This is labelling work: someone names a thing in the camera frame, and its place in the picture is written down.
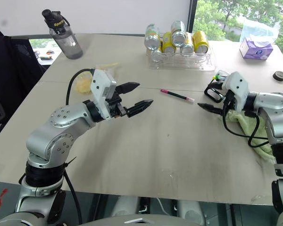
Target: robotic arm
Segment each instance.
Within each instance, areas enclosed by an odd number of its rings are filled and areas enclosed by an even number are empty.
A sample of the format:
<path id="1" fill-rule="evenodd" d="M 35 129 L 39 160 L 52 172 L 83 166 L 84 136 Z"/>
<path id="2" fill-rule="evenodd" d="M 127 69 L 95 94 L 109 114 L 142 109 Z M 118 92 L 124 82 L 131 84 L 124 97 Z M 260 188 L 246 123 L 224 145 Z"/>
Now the robotic arm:
<path id="1" fill-rule="evenodd" d="M 275 172 L 283 177 L 283 93 L 256 93 L 250 92 L 248 83 L 238 73 L 228 74 L 219 71 L 218 75 L 225 78 L 220 82 L 226 96 L 223 109 L 214 108 L 211 105 L 199 104 L 205 110 L 221 114 L 225 117 L 229 109 L 241 112 L 249 117 L 260 115 L 266 121 L 266 133 L 268 141 L 276 159 Z M 278 219 L 278 226 L 283 226 L 283 179 L 272 183 L 273 204 L 275 209 L 282 213 Z"/>
<path id="2" fill-rule="evenodd" d="M 93 102 L 88 100 L 55 110 L 43 126 L 30 134 L 16 211 L 0 220 L 0 226 L 43 226 L 59 219 L 66 195 L 61 190 L 65 162 L 73 143 L 97 122 L 132 117 L 150 106 L 153 100 L 140 101 L 131 108 L 121 105 L 119 95 L 137 86 L 136 82 L 117 86 L 110 74 L 96 69 L 91 84 Z"/>

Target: clear plastic tray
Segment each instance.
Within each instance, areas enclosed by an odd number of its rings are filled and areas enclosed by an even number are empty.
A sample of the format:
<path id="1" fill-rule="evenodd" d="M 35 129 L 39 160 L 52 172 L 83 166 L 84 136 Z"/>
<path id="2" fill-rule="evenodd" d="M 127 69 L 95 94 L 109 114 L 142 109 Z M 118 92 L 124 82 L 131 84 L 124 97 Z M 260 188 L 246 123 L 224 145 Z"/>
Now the clear plastic tray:
<path id="1" fill-rule="evenodd" d="M 159 62 L 154 62 L 152 59 L 158 58 Z M 147 51 L 148 66 L 151 69 L 184 69 L 184 70 L 201 70 L 213 71 L 216 68 L 215 56 L 212 49 L 209 47 L 206 54 L 185 54 L 184 56 L 177 48 L 173 54 L 168 53 L 150 53 Z"/>

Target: window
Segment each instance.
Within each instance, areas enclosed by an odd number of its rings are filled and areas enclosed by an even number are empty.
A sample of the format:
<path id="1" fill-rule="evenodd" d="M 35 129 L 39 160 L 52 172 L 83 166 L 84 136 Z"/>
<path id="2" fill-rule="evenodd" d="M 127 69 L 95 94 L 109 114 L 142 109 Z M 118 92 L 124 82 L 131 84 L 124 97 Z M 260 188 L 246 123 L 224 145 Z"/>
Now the window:
<path id="1" fill-rule="evenodd" d="M 245 19 L 276 29 L 283 53 L 283 0 L 198 0 L 193 31 L 204 31 L 209 40 L 241 41 Z"/>
<path id="2" fill-rule="evenodd" d="M 33 51 L 41 65 L 50 65 L 62 52 L 53 39 L 30 39 Z"/>

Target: black wire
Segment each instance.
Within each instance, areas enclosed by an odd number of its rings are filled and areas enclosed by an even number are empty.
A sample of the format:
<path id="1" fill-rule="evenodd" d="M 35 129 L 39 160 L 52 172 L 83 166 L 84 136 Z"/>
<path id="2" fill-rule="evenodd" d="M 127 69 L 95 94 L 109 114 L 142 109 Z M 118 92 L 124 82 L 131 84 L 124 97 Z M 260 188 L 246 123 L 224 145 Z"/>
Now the black wire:
<path id="1" fill-rule="evenodd" d="M 81 212 L 81 207 L 80 207 L 80 204 L 79 204 L 79 201 L 77 199 L 77 196 L 75 194 L 75 190 L 74 190 L 74 187 L 72 186 L 71 182 L 70 182 L 70 179 L 66 173 L 66 170 L 64 170 L 64 177 L 66 179 L 66 182 L 70 188 L 70 191 L 71 191 L 71 194 L 74 198 L 74 201 L 75 201 L 75 207 L 76 207 L 76 211 L 77 211 L 77 216 L 78 216 L 78 219 L 79 219 L 79 225 L 82 224 L 82 212 Z"/>
<path id="2" fill-rule="evenodd" d="M 90 72 L 91 74 L 93 74 L 94 72 L 94 69 L 88 69 L 88 68 L 85 68 L 85 69 L 81 69 L 79 70 L 77 73 L 75 73 L 70 82 L 69 82 L 69 85 L 68 85 L 68 89 L 67 89 L 67 93 L 66 93 L 66 105 L 69 104 L 69 96 L 70 96 L 70 90 L 71 90 L 71 86 L 72 86 L 72 83 L 74 82 L 75 78 L 82 72 Z M 70 191 L 71 191 L 71 194 L 72 194 L 72 197 L 74 198 L 74 201 L 75 201 L 75 207 L 76 207 L 76 211 L 77 211 L 77 215 L 78 215 L 78 220 L 79 220 L 79 224 L 81 225 L 82 224 L 82 212 L 81 212 L 81 207 L 80 207 L 80 204 L 79 204 L 79 201 L 77 199 L 77 196 L 76 196 L 76 193 L 75 193 L 75 190 L 74 190 L 74 187 L 72 186 L 71 184 L 71 181 L 66 173 L 66 170 L 64 170 L 64 177 L 65 177 L 65 180 L 70 188 Z"/>
<path id="3" fill-rule="evenodd" d="M 266 142 L 261 143 L 261 144 L 259 144 L 259 145 L 252 145 L 252 144 L 251 144 L 251 141 L 252 141 L 252 139 L 254 138 L 254 136 L 255 136 L 255 134 L 256 134 L 258 128 L 259 128 L 259 124 L 260 124 L 259 116 L 255 115 L 255 117 L 256 117 L 256 126 L 255 126 L 254 131 L 252 132 L 251 136 L 249 137 L 248 144 L 249 144 L 250 147 L 261 147 L 261 146 L 263 146 L 263 145 L 267 145 L 269 142 L 266 141 Z"/>
<path id="4" fill-rule="evenodd" d="M 229 131 L 230 133 L 236 135 L 236 136 L 250 138 L 250 136 L 243 135 L 243 134 L 239 134 L 239 133 L 235 133 L 235 132 L 231 131 L 231 130 L 227 127 L 226 120 L 225 120 L 225 117 L 226 117 L 226 105 L 223 105 L 223 109 L 222 109 L 222 110 L 223 110 L 222 121 L 223 121 L 223 125 L 224 125 L 225 129 L 226 129 L 227 131 Z M 268 138 L 266 138 L 266 137 L 253 137 L 253 138 L 268 140 Z"/>
<path id="5" fill-rule="evenodd" d="M 82 72 L 90 72 L 91 74 L 93 74 L 94 69 L 89 69 L 89 68 L 81 69 L 77 73 L 75 73 L 74 76 L 72 76 L 69 82 L 69 85 L 68 85 L 67 93 L 66 93 L 66 105 L 69 104 L 69 96 L 70 96 L 70 90 L 71 90 L 72 83 L 74 82 L 75 78 Z"/>

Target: floor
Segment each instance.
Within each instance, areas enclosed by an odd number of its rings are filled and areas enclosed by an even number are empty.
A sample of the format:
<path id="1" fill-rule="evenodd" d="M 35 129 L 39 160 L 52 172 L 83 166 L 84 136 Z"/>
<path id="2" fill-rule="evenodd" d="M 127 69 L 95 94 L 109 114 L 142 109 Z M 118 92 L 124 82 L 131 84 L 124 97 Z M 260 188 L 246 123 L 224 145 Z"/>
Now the floor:
<path id="1" fill-rule="evenodd" d="M 0 194 L 3 189 L 7 188 L 8 192 L 2 198 L 2 206 L 0 208 L 0 219 L 14 211 L 17 197 L 20 191 L 20 185 L 12 185 L 0 182 Z M 78 200 L 82 210 L 83 222 L 87 222 L 92 215 L 94 210 L 94 202 L 92 202 L 95 197 L 91 193 L 77 193 Z M 108 195 L 107 204 L 102 210 L 101 215 L 106 218 L 109 217 L 113 207 L 117 201 L 117 195 Z M 172 205 L 172 200 L 161 199 L 162 205 L 167 213 L 174 212 L 174 207 Z M 222 203 L 209 203 L 200 202 L 200 206 L 203 210 L 204 216 L 206 218 L 207 226 L 235 226 L 232 223 L 231 217 L 231 206 Z M 236 225 L 239 226 L 275 226 L 278 218 L 278 213 L 274 210 L 272 206 L 262 206 L 262 205 L 237 205 L 240 209 L 240 213 L 236 214 L 233 218 L 238 220 Z M 151 214 L 164 214 L 161 207 L 156 199 L 151 198 L 150 200 L 150 213 Z M 77 213 L 75 209 L 75 204 L 70 192 L 67 192 L 65 206 L 63 208 L 62 216 L 59 222 L 67 223 L 68 226 L 76 226 Z"/>

